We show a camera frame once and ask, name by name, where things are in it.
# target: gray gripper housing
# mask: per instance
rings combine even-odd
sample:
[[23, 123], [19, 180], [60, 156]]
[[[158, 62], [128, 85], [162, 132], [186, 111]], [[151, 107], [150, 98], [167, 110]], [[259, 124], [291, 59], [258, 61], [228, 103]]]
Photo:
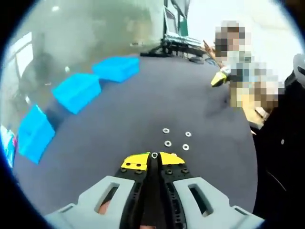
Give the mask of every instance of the gray gripper housing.
[[[229, 205], [228, 197], [201, 177], [174, 181], [186, 218], [188, 229], [255, 229], [263, 219]], [[119, 229], [121, 216], [133, 180], [107, 176], [86, 190], [79, 197], [78, 204], [69, 204], [47, 216], [46, 220], [57, 229]], [[117, 187], [104, 215], [98, 209], [109, 191]], [[194, 188], [206, 205], [201, 212], [191, 193]]]
[[[201, 177], [173, 182], [179, 195], [188, 229], [255, 229], [263, 219], [238, 207], [231, 207], [229, 198]], [[196, 190], [206, 207], [202, 213], [191, 192]]]
[[[107, 176], [83, 192], [77, 205], [69, 204], [45, 219], [56, 229], [119, 229], [121, 216], [134, 181]], [[98, 210], [107, 194], [117, 187], [104, 215]]]

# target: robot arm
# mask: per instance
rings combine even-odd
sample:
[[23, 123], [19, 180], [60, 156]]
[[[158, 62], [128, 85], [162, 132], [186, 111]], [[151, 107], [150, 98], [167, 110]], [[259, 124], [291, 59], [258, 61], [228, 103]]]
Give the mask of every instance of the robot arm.
[[[58, 229], [138, 229], [151, 160], [158, 160], [160, 194], [167, 228], [255, 229], [263, 219], [237, 206], [201, 177], [193, 177], [176, 155], [149, 152], [126, 158], [114, 176], [86, 190], [78, 204], [69, 204], [45, 218]], [[110, 201], [104, 215], [99, 207]]]

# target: metal screw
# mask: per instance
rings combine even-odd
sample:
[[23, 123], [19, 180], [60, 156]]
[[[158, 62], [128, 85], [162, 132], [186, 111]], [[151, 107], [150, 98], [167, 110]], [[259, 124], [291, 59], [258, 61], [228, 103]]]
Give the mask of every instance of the metal screw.
[[163, 133], [168, 134], [170, 132], [170, 129], [169, 128], [164, 128], [162, 131], [163, 131]]
[[166, 147], [171, 147], [171, 146], [172, 146], [172, 143], [171, 143], [171, 141], [165, 141], [165, 142], [164, 142], [164, 145], [165, 145]]
[[187, 168], [183, 168], [183, 169], [181, 170], [181, 172], [183, 172], [183, 173], [188, 173], [189, 171], [187, 170]]
[[188, 144], [184, 144], [184, 145], [182, 146], [182, 149], [185, 150], [185, 151], [187, 151], [187, 150], [190, 149], [190, 147], [189, 147]]
[[185, 132], [185, 136], [190, 137], [190, 136], [192, 136], [192, 133], [191, 132]]
[[157, 157], [158, 157], [158, 154], [157, 154], [156, 152], [153, 152], [153, 153], [152, 153], [152, 158], [153, 158], [153, 159], [156, 159]]
[[166, 170], [166, 174], [171, 175], [171, 174], [173, 174], [173, 171], [170, 170], [170, 169], [167, 169], [167, 170]]

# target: white wall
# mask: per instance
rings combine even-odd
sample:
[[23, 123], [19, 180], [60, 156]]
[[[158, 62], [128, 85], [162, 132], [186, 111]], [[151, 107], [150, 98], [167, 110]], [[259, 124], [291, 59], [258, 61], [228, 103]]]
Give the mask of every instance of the white wall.
[[189, 34], [212, 44], [221, 21], [240, 21], [251, 36], [248, 48], [253, 56], [284, 81], [292, 72], [294, 55], [304, 49], [298, 31], [283, 12], [270, 0], [192, 0]]

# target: dark gray tabletop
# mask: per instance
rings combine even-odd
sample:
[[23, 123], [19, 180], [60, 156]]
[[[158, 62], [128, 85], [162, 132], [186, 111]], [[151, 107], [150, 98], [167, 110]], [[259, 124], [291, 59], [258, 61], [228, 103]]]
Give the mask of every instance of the dark gray tabletop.
[[[242, 109], [225, 103], [227, 86], [210, 86], [218, 69], [181, 58], [144, 57], [140, 65], [140, 73], [122, 84], [103, 83], [103, 92], [78, 115], [52, 101], [47, 114], [56, 136], [41, 162], [19, 154], [15, 159], [29, 200], [42, 214], [50, 213], [114, 175], [125, 157], [165, 151], [182, 157], [194, 176], [225, 193], [231, 205], [252, 212], [255, 147]], [[166, 148], [165, 140], [173, 145]], [[190, 150], [182, 150], [183, 144]]]

